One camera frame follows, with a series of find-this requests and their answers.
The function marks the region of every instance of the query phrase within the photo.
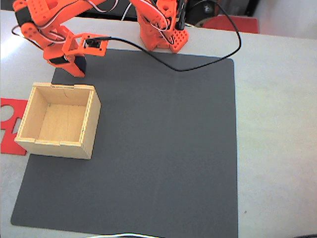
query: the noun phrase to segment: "orange robotic arm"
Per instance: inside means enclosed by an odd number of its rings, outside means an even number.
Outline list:
[[[104,56],[107,41],[86,44],[89,38],[103,35],[74,35],[61,24],[105,0],[16,0],[13,9],[24,37],[36,42],[44,59],[76,77],[84,77],[85,55]],[[130,0],[137,10],[141,38],[146,48],[170,48],[178,52],[188,40],[186,30],[175,28],[177,0]]]

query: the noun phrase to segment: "red plastic piece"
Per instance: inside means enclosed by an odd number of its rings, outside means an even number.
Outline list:
[[[6,121],[1,121],[1,129],[5,129],[3,140],[1,143],[1,153],[12,155],[25,155],[26,150],[14,142],[17,133],[13,133],[16,120],[23,117],[27,100],[1,98],[2,106],[12,106],[14,109],[13,116]]]
[[[241,32],[259,33],[258,19],[253,17],[230,16]],[[233,26],[225,15],[213,17],[207,21],[204,28],[234,31]]]

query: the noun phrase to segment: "open wooden box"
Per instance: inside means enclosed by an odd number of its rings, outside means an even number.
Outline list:
[[[100,108],[94,86],[34,83],[15,142],[33,154],[90,159]]]

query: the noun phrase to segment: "tabletop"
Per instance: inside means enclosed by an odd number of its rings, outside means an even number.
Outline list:
[[[1,10],[0,20],[0,95],[28,99],[33,82],[50,82],[54,67],[43,60],[40,50],[11,34],[16,25],[13,12]],[[73,18],[65,25],[74,33],[84,30],[143,45],[136,22]],[[234,32],[194,27],[188,31],[190,39],[182,54],[221,57],[238,44]],[[239,237],[317,233],[317,40],[241,36],[242,49],[231,57],[236,82]],[[109,42],[108,47],[135,50],[121,42]],[[1,120],[6,114],[1,110]],[[1,154],[2,237],[92,236],[10,223],[28,157]]]

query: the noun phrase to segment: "gray mat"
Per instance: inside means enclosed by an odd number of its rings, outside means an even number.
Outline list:
[[[158,54],[178,67],[214,58]],[[102,110],[90,161],[31,155],[14,225],[166,238],[238,237],[233,61],[177,73],[143,52],[88,57]]]

